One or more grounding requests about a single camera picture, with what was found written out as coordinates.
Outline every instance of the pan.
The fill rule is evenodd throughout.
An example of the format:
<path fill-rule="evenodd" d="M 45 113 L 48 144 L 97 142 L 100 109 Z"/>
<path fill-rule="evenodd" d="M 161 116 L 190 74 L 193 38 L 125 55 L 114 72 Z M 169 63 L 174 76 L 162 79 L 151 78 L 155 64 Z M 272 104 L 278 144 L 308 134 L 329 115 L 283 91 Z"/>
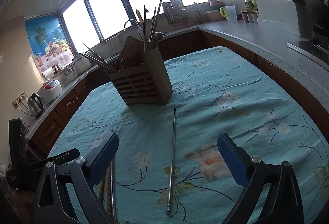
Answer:
<path fill-rule="evenodd" d="M 292 2 L 305 6 L 310 12 L 313 20 L 326 31 L 329 31 L 329 7 L 324 0 L 291 0 Z"/>

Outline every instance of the metal bolt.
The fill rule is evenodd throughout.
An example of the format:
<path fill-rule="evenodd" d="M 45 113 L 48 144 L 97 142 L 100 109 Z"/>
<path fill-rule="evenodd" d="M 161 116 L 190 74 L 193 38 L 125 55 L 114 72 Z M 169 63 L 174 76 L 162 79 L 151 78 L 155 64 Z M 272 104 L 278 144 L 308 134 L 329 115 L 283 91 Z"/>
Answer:
<path fill-rule="evenodd" d="M 262 160 L 259 157 L 253 157 L 252 161 L 256 164 L 259 164 Z"/>
<path fill-rule="evenodd" d="M 81 164 L 81 163 L 83 163 L 85 161 L 85 158 L 84 157 L 79 157 L 79 158 L 77 158 L 77 163 L 78 164 Z"/>
<path fill-rule="evenodd" d="M 287 161 L 284 161 L 284 162 L 283 162 L 283 165 L 284 165 L 285 167 L 291 167 L 291 163 L 289 163 L 289 162 L 287 162 Z"/>
<path fill-rule="evenodd" d="M 48 163 L 46 163 L 46 167 L 47 168 L 50 168 L 50 167 L 52 167 L 54 165 L 54 162 L 52 162 L 52 161 L 49 161 Z"/>

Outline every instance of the electric kettle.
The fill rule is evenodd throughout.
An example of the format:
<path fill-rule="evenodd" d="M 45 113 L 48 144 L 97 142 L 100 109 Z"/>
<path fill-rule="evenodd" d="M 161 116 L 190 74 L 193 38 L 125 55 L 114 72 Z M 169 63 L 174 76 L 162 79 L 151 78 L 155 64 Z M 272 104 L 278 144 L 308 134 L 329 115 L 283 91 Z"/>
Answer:
<path fill-rule="evenodd" d="M 28 98 L 27 105 L 36 119 L 39 119 L 39 117 L 44 113 L 42 100 L 37 93 L 33 93 L 32 96 Z"/>

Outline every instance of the faucet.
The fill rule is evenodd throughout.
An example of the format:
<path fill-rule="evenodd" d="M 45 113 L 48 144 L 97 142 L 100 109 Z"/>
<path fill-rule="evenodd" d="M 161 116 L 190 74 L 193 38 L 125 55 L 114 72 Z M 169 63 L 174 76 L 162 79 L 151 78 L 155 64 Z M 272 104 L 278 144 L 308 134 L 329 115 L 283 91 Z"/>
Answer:
<path fill-rule="evenodd" d="M 138 22 L 137 22 L 136 20 L 134 20 L 134 19 L 129 19 L 129 20 L 126 21 L 125 24 L 124 24 L 124 27 L 123 27 L 123 28 L 124 28 L 124 31 L 127 30 L 127 28 L 126 28 L 126 24 L 127 24 L 127 22 L 129 22 L 129 21 L 134 21 L 134 22 L 136 22 L 137 26 L 139 27 Z"/>
<path fill-rule="evenodd" d="M 124 28 L 124 31 L 127 30 L 127 29 L 126 29 L 126 24 L 127 24 L 127 22 L 129 22 L 129 21 L 134 21 L 134 22 L 136 22 L 136 24 L 137 24 L 137 31 L 138 31 L 138 33 L 139 33 L 141 39 L 144 40 L 144 38 L 143 38 L 143 37 L 144 37 L 143 29 L 139 26 L 138 22 L 137 22 L 136 20 L 134 20 L 134 19 L 129 19 L 128 21 L 125 22 L 124 27 L 123 27 L 123 28 Z"/>

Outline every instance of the granite countertop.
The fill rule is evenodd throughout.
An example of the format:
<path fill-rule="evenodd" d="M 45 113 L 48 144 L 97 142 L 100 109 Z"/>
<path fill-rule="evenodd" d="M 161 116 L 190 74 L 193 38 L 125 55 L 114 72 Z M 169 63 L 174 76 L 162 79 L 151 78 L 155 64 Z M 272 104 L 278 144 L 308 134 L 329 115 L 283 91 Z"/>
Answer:
<path fill-rule="evenodd" d="M 303 54 L 287 47 L 287 42 L 305 39 L 284 31 L 253 23 L 244 23 L 243 21 L 215 21 L 197 24 L 168 32 L 164 39 L 196 30 L 227 39 L 268 60 L 303 85 L 329 111 L 329 72 Z M 26 140 L 32 138 L 33 134 L 56 105 L 81 80 L 98 68 L 97 65 L 94 65 L 66 86 L 60 96 L 45 108 L 45 113 L 30 125 L 30 130 L 25 135 Z"/>

